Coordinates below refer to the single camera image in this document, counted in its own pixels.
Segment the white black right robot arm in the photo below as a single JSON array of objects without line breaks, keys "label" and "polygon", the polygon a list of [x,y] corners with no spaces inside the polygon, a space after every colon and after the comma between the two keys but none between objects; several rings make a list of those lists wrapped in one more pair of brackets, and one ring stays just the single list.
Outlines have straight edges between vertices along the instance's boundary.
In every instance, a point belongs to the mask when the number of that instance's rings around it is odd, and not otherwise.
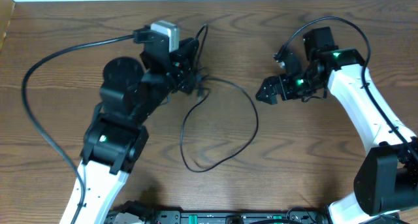
[{"label": "white black right robot arm", "polygon": [[329,27],[303,36],[306,58],[285,49],[274,58],[285,73],[265,78],[256,99],[276,104],[304,102],[323,89],[338,99],[355,126],[366,157],[354,179],[354,191],[328,205],[318,223],[367,223],[393,217],[417,206],[417,135],[391,110],[370,76],[365,60],[354,49],[340,49]]}]

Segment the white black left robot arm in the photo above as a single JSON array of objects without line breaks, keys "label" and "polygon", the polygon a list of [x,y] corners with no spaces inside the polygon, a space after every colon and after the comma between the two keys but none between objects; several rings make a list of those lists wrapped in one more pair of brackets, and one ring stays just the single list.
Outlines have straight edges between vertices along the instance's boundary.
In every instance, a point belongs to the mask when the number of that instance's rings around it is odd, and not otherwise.
[{"label": "white black left robot arm", "polygon": [[84,135],[81,180],[61,223],[104,223],[148,140],[144,122],[172,92],[193,91],[198,49],[198,39],[182,40],[174,51],[161,39],[146,44],[140,59],[117,57],[105,65],[101,102]]}]

